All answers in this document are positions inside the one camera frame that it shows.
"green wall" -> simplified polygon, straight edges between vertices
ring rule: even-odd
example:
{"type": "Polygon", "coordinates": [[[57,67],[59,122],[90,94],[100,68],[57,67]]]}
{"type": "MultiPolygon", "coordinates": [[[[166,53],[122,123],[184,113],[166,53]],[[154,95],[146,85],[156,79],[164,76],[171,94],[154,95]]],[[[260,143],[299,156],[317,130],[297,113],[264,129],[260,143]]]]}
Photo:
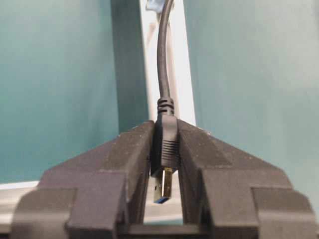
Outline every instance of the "green wall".
{"type": "Polygon", "coordinates": [[[143,51],[120,34],[115,6],[140,37],[137,0],[0,1],[0,183],[36,180],[148,118],[143,51]],[[123,61],[129,79],[117,73],[123,61]],[[118,94],[128,80],[138,89],[118,94]]]}
{"type": "Polygon", "coordinates": [[[184,0],[196,120],[319,213],[319,1],[184,0]]]}

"metal usb plug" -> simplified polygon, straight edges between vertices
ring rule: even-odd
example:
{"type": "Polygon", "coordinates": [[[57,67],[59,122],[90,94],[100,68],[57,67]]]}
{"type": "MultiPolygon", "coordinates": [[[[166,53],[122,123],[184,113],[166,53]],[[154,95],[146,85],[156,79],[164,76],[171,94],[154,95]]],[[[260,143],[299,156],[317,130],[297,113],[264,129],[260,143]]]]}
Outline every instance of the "metal usb plug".
{"type": "Polygon", "coordinates": [[[162,204],[171,198],[173,170],[164,168],[155,178],[154,202],[162,204]]]}

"cable strain relief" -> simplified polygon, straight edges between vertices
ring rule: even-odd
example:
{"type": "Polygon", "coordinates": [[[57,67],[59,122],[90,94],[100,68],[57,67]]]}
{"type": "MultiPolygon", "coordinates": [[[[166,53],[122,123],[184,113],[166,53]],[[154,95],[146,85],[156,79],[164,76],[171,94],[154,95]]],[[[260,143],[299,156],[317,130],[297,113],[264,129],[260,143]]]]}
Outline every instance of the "cable strain relief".
{"type": "Polygon", "coordinates": [[[161,97],[158,100],[158,115],[174,115],[174,100],[171,97],[161,97]]]}

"usb connector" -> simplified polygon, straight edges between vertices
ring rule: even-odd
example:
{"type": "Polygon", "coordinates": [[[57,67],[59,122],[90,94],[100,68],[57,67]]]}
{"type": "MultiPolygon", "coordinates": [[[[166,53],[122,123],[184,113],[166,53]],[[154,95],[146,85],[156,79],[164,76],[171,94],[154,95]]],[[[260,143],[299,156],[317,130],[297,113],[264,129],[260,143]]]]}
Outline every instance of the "usb connector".
{"type": "Polygon", "coordinates": [[[172,174],[179,167],[177,132],[173,100],[169,97],[160,98],[151,153],[151,176],[155,177],[155,203],[161,204],[171,198],[172,174]]]}

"grooved connector grip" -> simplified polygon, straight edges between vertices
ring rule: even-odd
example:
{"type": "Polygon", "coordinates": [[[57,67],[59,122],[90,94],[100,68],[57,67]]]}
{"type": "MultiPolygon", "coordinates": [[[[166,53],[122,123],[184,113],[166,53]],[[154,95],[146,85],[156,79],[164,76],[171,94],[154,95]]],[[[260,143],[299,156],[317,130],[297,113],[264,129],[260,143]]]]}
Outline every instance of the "grooved connector grip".
{"type": "Polygon", "coordinates": [[[151,152],[151,176],[155,177],[164,168],[172,168],[174,172],[179,167],[177,134],[174,102],[171,98],[160,98],[151,152]]]}

